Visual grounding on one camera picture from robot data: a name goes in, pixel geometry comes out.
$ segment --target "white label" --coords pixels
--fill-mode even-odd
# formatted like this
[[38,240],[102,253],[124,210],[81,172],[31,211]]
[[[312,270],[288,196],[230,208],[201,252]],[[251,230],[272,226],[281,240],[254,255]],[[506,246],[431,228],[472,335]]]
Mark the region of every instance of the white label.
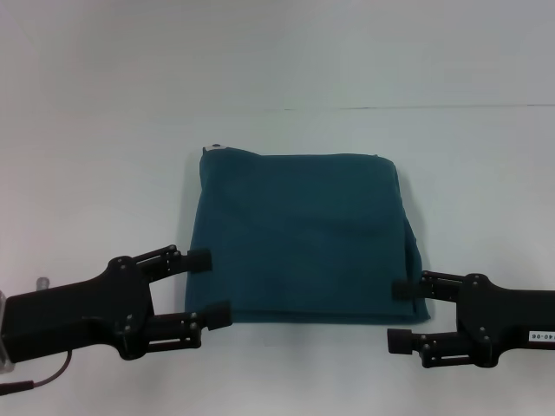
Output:
[[528,334],[530,342],[555,342],[555,332],[530,331]]

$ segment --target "white wall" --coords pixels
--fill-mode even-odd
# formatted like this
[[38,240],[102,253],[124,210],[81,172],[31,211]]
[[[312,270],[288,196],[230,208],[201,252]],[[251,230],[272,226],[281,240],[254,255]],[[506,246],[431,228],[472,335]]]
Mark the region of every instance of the white wall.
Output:
[[[200,148],[392,159],[432,270],[555,289],[553,2],[1,0],[0,289],[185,249]],[[153,286],[178,311],[183,276]],[[415,331],[454,329],[431,302]],[[0,413],[551,414],[555,354],[424,370],[385,328],[234,325],[197,351],[75,351]],[[2,381],[39,380],[62,355]]]

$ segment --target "white table surface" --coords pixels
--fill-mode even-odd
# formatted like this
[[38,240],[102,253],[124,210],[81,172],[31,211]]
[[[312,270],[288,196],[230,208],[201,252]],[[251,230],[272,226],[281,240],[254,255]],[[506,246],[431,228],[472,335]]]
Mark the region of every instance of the white table surface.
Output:
[[[190,240],[204,145],[393,160],[424,266],[555,289],[555,3],[1,0],[0,289]],[[153,285],[183,308],[183,276]],[[419,332],[454,330],[429,302]],[[421,368],[383,327],[233,325],[126,362],[77,350],[0,414],[552,414],[555,354]],[[40,380],[63,355],[1,381]]]

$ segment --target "black robotic arm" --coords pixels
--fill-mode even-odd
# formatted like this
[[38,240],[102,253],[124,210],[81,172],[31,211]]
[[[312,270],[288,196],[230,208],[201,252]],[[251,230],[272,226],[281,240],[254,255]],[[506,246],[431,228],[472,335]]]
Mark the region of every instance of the black robotic arm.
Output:
[[[93,344],[111,345],[124,360],[199,348],[202,328],[232,324],[229,303],[190,314],[155,315],[149,285],[185,271],[211,269],[209,250],[190,250],[184,256],[170,245],[114,258],[101,275],[86,282],[7,299],[0,292],[0,373],[20,361]],[[22,383],[0,385],[0,395],[28,389],[17,384]]]
[[417,284],[394,283],[393,297],[456,303],[456,332],[413,334],[407,329],[388,329],[389,352],[417,351],[426,368],[495,367],[509,349],[555,349],[555,291],[503,289],[481,274],[424,271]]

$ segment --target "teal fabric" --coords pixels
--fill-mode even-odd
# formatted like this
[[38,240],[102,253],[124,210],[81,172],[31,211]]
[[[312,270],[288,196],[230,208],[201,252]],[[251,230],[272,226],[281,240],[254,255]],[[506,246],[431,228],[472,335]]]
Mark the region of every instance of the teal fabric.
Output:
[[392,162],[361,154],[205,152],[192,249],[213,271],[190,275],[186,310],[232,302],[235,322],[407,323],[423,300],[391,283],[421,275]]

